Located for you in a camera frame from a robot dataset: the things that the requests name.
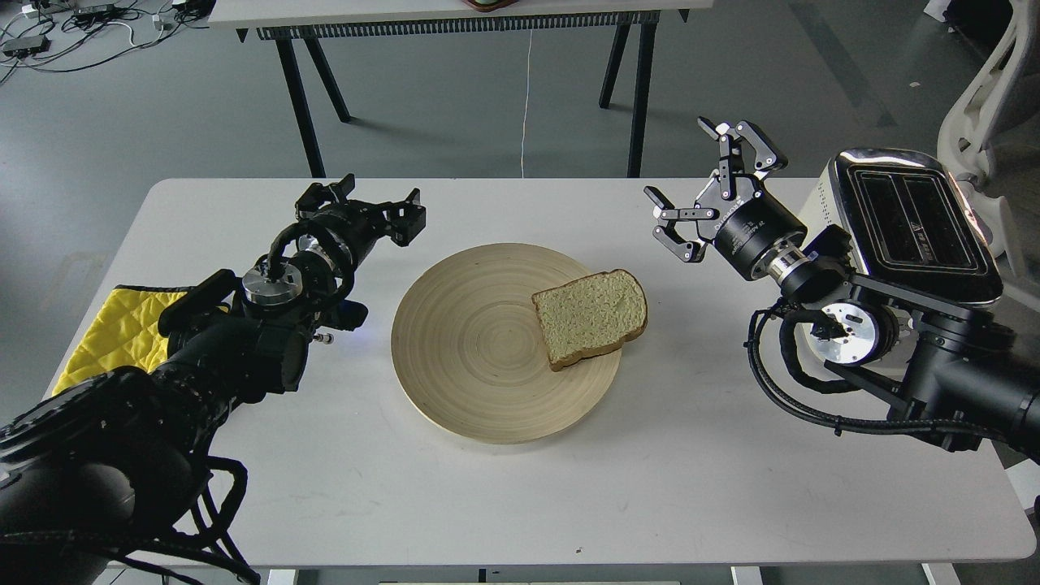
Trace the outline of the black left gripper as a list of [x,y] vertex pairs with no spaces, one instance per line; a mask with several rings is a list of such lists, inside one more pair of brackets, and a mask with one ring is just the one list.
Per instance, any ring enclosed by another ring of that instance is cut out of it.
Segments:
[[413,188],[401,202],[345,204],[356,186],[356,176],[345,175],[333,183],[312,183],[296,202],[297,221],[311,218],[331,234],[331,240],[350,264],[367,259],[379,238],[390,238],[398,247],[408,247],[426,228],[427,208],[421,204],[419,188]]

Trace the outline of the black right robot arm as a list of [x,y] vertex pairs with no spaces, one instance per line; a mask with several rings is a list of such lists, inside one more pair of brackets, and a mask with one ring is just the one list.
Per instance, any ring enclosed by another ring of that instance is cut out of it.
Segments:
[[700,128],[717,167],[687,208],[648,186],[654,236],[680,262],[716,249],[779,300],[744,341],[769,399],[837,436],[912,436],[948,452],[1002,442],[1038,459],[1037,364],[995,321],[995,259],[934,157],[851,148],[822,170],[804,215],[766,188],[787,159],[754,123]]

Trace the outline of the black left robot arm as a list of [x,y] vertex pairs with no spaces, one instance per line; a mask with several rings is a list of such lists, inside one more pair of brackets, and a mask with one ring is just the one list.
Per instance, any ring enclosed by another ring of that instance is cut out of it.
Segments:
[[383,203],[353,189],[353,175],[313,183],[245,276],[222,269],[172,303],[155,370],[94,375],[2,429],[5,581],[90,584],[116,561],[193,582],[142,551],[260,583],[229,534],[248,470],[211,455],[213,437],[236,407],[297,390],[319,329],[364,323],[349,294],[379,238],[405,247],[427,223],[419,189]]

